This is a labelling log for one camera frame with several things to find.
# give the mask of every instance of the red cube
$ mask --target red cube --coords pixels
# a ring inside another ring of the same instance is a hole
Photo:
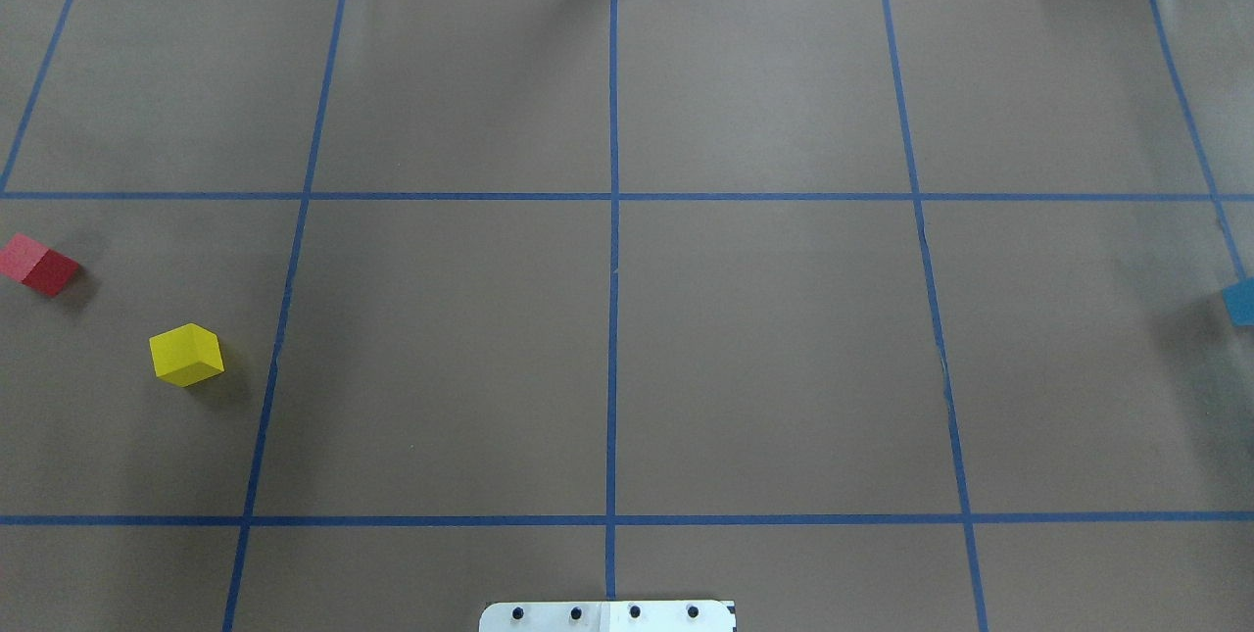
[[[18,233],[0,251],[0,275],[13,276],[28,287],[55,297],[79,265],[35,240]]]

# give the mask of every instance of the blue cube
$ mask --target blue cube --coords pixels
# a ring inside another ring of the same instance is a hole
[[[1224,290],[1224,302],[1233,325],[1254,325],[1254,280],[1243,280]]]

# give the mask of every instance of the white metal plate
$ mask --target white metal plate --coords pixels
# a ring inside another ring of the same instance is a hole
[[[479,632],[735,632],[729,601],[493,603]]]

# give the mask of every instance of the gray table surface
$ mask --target gray table surface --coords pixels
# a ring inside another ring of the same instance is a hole
[[[0,236],[84,266],[0,283],[0,628],[1249,629],[1251,30],[0,0]]]

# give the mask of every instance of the yellow cube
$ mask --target yellow cube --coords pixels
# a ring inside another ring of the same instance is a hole
[[[214,334],[199,325],[179,325],[173,331],[148,339],[157,377],[179,387],[222,374],[222,350]]]

